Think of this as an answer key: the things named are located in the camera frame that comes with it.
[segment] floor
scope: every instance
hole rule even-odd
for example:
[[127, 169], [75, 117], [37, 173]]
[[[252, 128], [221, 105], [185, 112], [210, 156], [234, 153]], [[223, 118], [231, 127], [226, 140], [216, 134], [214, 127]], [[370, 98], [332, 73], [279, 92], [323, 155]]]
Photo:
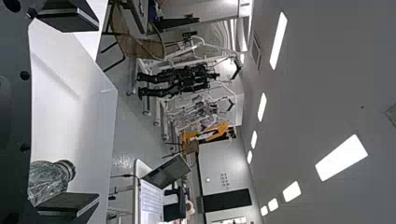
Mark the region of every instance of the floor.
[[[114, 42], [112, 36], [102, 36], [100, 49]], [[98, 53], [97, 63], [105, 68], [120, 59], [120, 49], [114, 47], [104, 54]], [[136, 95], [127, 96], [135, 73], [135, 60], [129, 59], [109, 70], [106, 74], [119, 91], [116, 128], [114, 136], [114, 151], [112, 175], [130, 173], [134, 160], [139, 159], [150, 167], [156, 167], [163, 162], [162, 156], [169, 154], [169, 146], [161, 139], [161, 128], [153, 126], [155, 113], [151, 117], [144, 116], [143, 103]], [[111, 181], [110, 187], [121, 187], [129, 184], [129, 178], [117, 178]], [[116, 201], [109, 206], [130, 209], [132, 207], [130, 193], [119, 194]], [[131, 223], [125, 218], [123, 223]]]

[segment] screw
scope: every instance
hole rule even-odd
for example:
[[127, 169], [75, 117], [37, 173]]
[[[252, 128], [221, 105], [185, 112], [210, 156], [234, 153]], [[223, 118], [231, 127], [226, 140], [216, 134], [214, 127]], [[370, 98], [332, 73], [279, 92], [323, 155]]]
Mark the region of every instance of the screw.
[[20, 75], [21, 75], [21, 79], [24, 81], [29, 80], [30, 78], [30, 74], [26, 71], [21, 71]]

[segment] white ceiling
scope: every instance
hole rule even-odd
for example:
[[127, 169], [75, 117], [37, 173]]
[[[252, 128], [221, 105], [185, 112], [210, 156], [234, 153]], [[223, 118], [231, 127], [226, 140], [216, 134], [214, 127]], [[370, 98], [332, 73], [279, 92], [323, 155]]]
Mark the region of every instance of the white ceiling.
[[[266, 224], [394, 223], [396, 1], [256, 0], [253, 29], [262, 46], [250, 57], [242, 135], [260, 206], [298, 180], [302, 196], [269, 213]], [[289, 20], [275, 71], [269, 64], [280, 10]], [[262, 92], [268, 103], [262, 123]], [[369, 156], [326, 182], [315, 164], [356, 133]]]

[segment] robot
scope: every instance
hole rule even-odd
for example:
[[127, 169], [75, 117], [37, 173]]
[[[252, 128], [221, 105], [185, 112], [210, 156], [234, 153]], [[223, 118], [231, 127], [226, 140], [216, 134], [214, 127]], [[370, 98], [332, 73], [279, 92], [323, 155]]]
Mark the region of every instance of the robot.
[[139, 88], [138, 96], [141, 100], [143, 96], [163, 98], [170, 95], [174, 97], [183, 92], [196, 92], [210, 88], [210, 80], [216, 80], [218, 73], [209, 73], [206, 64], [198, 64], [194, 67], [184, 67], [181, 69], [167, 69], [157, 76], [150, 76], [144, 73], [137, 74], [137, 81], [145, 81], [152, 84], [168, 83], [168, 88], [150, 89]]

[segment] laptop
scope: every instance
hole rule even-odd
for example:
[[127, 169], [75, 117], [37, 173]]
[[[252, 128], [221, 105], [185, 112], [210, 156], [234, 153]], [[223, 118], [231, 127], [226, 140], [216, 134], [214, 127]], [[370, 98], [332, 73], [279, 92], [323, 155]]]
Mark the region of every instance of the laptop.
[[179, 154], [140, 179], [140, 224], [163, 222], [163, 190], [190, 171]]

